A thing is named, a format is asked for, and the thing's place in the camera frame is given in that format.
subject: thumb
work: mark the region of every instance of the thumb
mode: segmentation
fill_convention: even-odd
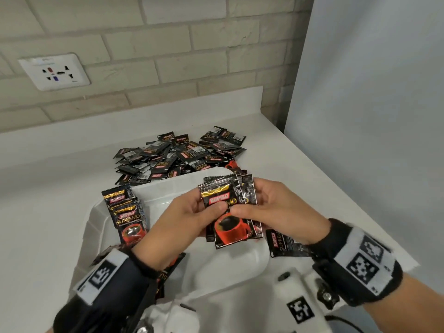
[[[216,218],[221,216],[227,208],[228,208],[227,203],[223,202],[223,201],[218,202],[212,206],[209,206],[208,208],[205,208],[203,211],[201,211],[197,214],[199,224],[202,227],[210,224]]]
[[[265,223],[273,226],[277,218],[276,212],[269,206],[254,206],[254,205],[235,205],[230,208],[230,213],[239,218],[249,218],[255,221]]]

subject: brick wall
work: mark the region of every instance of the brick wall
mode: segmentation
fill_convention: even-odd
[[[222,15],[185,21],[167,1],[0,0],[0,132],[257,85],[285,123],[313,0],[214,0]],[[17,62],[68,52],[91,85],[39,91]]]

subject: person's left hand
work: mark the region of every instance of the person's left hand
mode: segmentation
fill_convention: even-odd
[[[227,209],[226,202],[218,202],[205,209],[201,200],[198,188],[176,197],[133,248],[134,254],[155,270],[166,268]]]

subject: white plastic container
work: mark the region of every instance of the white plastic container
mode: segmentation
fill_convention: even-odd
[[[133,192],[142,201],[151,227],[176,196],[197,187],[205,176],[230,173],[227,168],[216,167],[136,186]],[[117,230],[105,201],[101,200],[92,207],[87,219],[71,285],[75,285],[91,269],[90,264],[100,251],[118,243]],[[197,238],[185,252],[186,257],[165,283],[166,301],[191,292],[200,297],[254,278],[265,270],[269,262],[269,249],[263,239],[247,240],[216,250],[214,243]]]

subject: outlet faceplate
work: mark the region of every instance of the outlet faceplate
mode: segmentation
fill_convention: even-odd
[[[20,59],[19,63],[41,91],[91,83],[75,54]]]

